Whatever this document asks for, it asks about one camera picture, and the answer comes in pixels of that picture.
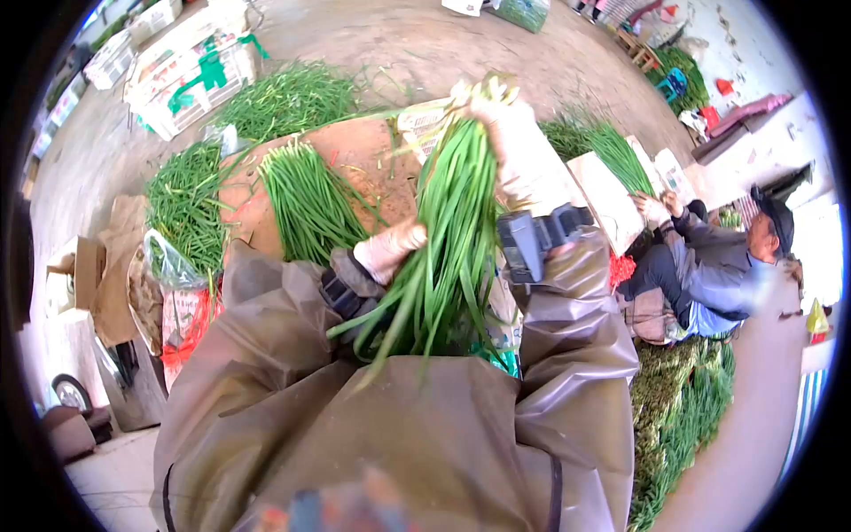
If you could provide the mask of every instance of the car wheel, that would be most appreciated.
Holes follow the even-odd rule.
[[[59,402],[64,406],[76,407],[81,412],[92,409],[92,399],[89,397],[89,393],[74,377],[64,373],[56,375],[52,386],[59,397]]]

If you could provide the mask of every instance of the black cap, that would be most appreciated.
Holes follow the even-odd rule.
[[[795,236],[795,218],[792,216],[792,211],[786,207],[785,203],[766,196],[756,185],[751,188],[751,197],[757,207],[774,222],[783,255],[791,253],[792,238]]]

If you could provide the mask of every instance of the striped cloth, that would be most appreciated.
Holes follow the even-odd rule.
[[[733,209],[742,215],[742,225],[745,226],[745,231],[751,228],[751,220],[759,214],[759,207],[750,195],[742,196],[734,201]]]
[[[827,372],[827,369],[822,369],[821,371],[808,373],[801,377],[801,387],[798,390],[798,408],[795,414],[795,426],[792,428],[792,438],[789,442],[789,449],[786,451],[786,458],[783,461],[783,469],[780,471],[778,481],[789,471],[789,467],[795,459],[797,451],[801,448],[801,444],[807,436],[807,430],[815,417],[816,409],[819,407],[819,401],[825,390]]]

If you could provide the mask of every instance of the red bag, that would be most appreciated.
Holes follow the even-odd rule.
[[[715,106],[701,107],[700,115],[706,119],[706,131],[714,128],[721,122],[721,117],[718,116],[718,109]]]
[[[730,96],[733,93],[733,82],[726,79],[715,80],[715,86],[718,87],[718,92],[721,96]]]

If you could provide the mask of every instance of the glove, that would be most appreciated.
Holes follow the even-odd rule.
[[[357,243],[353,254],[376,283],[387,285],[408,254],[422,248],[427,240],[426,226],[411,217]]]
[[[667,207],[655,197],[650,197],[644,192],[636,191],[636,195],[632,197],[632,202],[636,205],[641,216],[655,223],[656,226],[661,226],[662,223],[671,219],[671,213],[668,212]]]
[[[675,194],[674,192],[662,192],[660,200],[668,209],[668,212],[671,213],[671,216],[673,216],[674,218],[679,218],[683,215],[683,204],[680,203],[680,198],[677,197],[677,194]]]
[[[573,177],[538,128],[529,104],[473,97],[468,109],[488,128],[500,165],[497,178],[510,210],[527,209],[532,216],[546,216],[565,203],[581,204],[573,198],[577,190],[570,186]]]

